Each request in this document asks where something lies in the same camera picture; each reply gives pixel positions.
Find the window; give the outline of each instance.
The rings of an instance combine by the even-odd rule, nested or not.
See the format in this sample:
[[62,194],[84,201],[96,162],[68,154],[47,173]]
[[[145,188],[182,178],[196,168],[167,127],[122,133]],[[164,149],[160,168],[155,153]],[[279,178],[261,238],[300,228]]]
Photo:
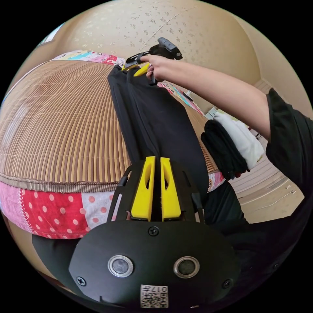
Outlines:
[[45,37],[38,45],[40,46],[43,43],[51,41],[63,24],[61,24],[58,28],[56,28],[53,32],[51,32],[47,37]]

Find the black sleeve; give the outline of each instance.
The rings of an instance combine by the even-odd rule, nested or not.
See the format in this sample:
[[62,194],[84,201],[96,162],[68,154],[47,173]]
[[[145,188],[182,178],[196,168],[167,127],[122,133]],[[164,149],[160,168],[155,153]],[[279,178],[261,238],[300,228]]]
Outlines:
[[271,143],[266,155],[306,196],[313,183],[313,121],[293,109],[274,89],[269,91],[267,101]]

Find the screw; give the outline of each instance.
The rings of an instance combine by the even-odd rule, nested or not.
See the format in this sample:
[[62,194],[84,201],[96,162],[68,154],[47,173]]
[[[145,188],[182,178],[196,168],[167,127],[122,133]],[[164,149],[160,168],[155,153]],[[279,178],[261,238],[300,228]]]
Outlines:
[[159,229],[155,226],[152,226],[148,229],[148,234],[150,236],[157,236],[159,234]]
[[224,289],[227,289],[227,288],[229,288],[230,286],[231,286],[231,279],[225,280],[225,281],[223,282],[223,284],[222,284],[222,287],[223,287]]
[[86,281],[82,278],[82,277],[77,277],[76,281],[79,285],[81,285],[82,287],[86,286]]

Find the fabric fold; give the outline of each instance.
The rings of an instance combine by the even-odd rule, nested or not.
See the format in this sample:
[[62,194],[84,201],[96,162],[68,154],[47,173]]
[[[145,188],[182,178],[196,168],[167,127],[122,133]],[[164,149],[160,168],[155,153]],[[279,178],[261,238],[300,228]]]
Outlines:
[[264,154],[260,142],[251,134],[241,121],[234,121],[229,115],[217,112],[213,118],[228,132],[237,150],[247,163],[249,170],[254,168]]

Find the qr code label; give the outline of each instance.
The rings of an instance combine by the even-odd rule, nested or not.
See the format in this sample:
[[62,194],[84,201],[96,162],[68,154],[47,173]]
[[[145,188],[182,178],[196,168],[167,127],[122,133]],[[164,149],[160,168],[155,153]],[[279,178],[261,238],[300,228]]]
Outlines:
[[141,285],[140,304],[142,308],[168,308],[169,293],[167,286]]

